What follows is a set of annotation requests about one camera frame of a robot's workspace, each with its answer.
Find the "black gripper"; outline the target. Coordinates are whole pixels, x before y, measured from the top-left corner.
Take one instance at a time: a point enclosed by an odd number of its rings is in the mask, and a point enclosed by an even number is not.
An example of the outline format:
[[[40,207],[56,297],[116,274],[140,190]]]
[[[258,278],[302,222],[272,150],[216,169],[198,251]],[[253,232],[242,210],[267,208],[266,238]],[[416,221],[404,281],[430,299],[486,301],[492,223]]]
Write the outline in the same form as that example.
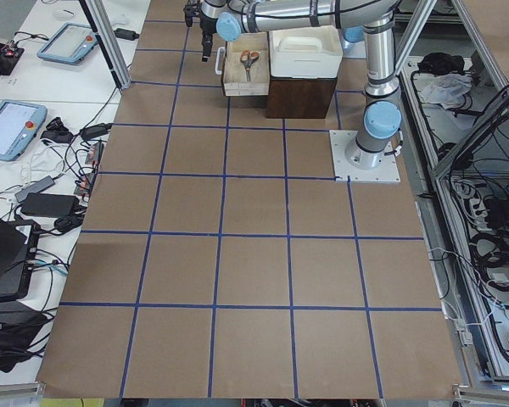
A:
[[[188,0],[183,7],[184,20],[188,28],[193,26],[195,18],[199,20],[202,31],[202,62],[206,63],[210,60],[213,35],[216,33],[216,21],[220,14],[226,10],[226,5],[226,0]]]

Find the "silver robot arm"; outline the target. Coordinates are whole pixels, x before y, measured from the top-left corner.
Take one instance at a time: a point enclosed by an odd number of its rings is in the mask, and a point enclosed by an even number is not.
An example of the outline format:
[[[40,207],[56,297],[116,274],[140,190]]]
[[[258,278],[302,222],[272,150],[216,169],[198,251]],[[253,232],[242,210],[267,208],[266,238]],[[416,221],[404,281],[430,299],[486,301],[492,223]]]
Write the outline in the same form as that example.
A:
[[[394,57],[396,1],[188,1],[183,7],[188,27],[199,19],[203,32],[203,61],[207,61],[217,34],[226,42],[242,34],[284,29],[333,26],[360,27],[366,52],[366,107],[363,128],[344,150],[345,158],[361,170],[377,168],[384,149],[398,131],[401,113],[391,108],[399,90]]]

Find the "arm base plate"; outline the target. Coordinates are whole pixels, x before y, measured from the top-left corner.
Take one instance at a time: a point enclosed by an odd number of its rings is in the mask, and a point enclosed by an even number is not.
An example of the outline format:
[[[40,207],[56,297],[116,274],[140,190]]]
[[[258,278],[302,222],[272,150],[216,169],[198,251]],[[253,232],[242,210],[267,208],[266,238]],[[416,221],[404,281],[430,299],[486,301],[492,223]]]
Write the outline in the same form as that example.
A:
[[[334,180],[353,183],[400,183],[391,142],[378,153],[368,153],[356,143],[357,131],[330,130]]]

